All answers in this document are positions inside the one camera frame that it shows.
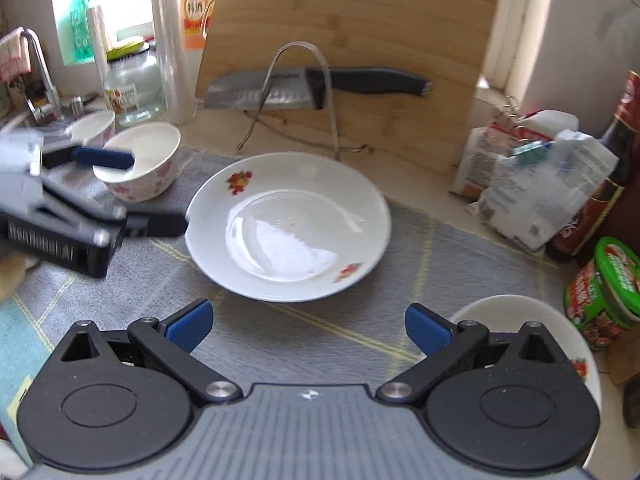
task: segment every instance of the floral bowl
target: floral bowl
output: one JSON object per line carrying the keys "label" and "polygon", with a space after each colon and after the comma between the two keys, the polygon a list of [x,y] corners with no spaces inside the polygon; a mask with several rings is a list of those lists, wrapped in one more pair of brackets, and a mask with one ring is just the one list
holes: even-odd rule
{"label": "floral bowl", "polygon": [[94,166],[94,174],[124,202],[144,202],[163,193],[178,173],[180,130],[168,123],[145,123],[122,131],[104,145],[132,152],[136,161],[126,171]]}

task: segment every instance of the cutting board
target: cutting board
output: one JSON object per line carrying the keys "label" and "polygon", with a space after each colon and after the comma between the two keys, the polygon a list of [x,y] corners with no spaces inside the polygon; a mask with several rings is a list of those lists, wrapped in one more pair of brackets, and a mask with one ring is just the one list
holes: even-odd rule
{"label": "cutting board", "polygon": [[[216,0],[196,95],[217,76],[266,70],[285,43],[316,44],[331,66],[389,66],[433,82],[427,97],[335,93],[340,134],[437,172],[456,162],[497,0]],[[305,50],[279,68],[318,62]],[[327,131],[327,110],[272,112]],[[238,132],[239,139],[245,132]]]}

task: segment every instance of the blue gripper pad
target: blue gripper pad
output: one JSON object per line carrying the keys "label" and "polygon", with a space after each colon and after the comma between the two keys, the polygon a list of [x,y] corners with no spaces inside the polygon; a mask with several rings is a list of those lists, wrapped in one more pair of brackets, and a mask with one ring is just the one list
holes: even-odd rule
{"label": "blue gripper pad", "polygon": [[421,304],[411,304],[404,314],[404,329],[428,357],[453,340],[455,325]]}
{"label": "blue gripper pad", "polygon": [[185,352],[191,353],[213,327],[213,306],[209,301],[167,325],[164,336]]}

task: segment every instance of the white plate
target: white plate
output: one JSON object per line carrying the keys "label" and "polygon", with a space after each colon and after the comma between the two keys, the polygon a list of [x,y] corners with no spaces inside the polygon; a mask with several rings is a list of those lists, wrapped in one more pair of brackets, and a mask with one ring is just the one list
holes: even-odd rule
{"label": "white plate", "polygon": [[[576,327],[552,306],[534,298],[505,294],[475,301],[451,317],[453,323],[463,319],[479,321],[491,332],[517,332],[527,321],[539,321],[545,325],[569,359],[586,363],[585,386],[602,412],[600,375],[593,354]],[[595,445],[594,442],[583,467],[591,461]]]}
{"label": "white plate", "polygon": [[386,250],[391,216],[364,176],[306,153],[246,158],[215,174],[187,211],[194,262],[256,300],[330,296],[362,279]]}

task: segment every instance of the dark glass bottle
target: dark glass bottle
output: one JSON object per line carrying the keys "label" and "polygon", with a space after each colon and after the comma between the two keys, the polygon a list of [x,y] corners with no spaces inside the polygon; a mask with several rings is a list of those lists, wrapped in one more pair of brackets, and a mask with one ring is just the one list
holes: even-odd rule
{"label": "dark glass bottle", "polygon": [[640,130],[640,76],[630,72],[618,109],[600,142],[618,158],[618,164],[574,219],[551,239],[547,254],[558,261],[575,256],[593,236],[625,189],[631,171],[636,133]]}

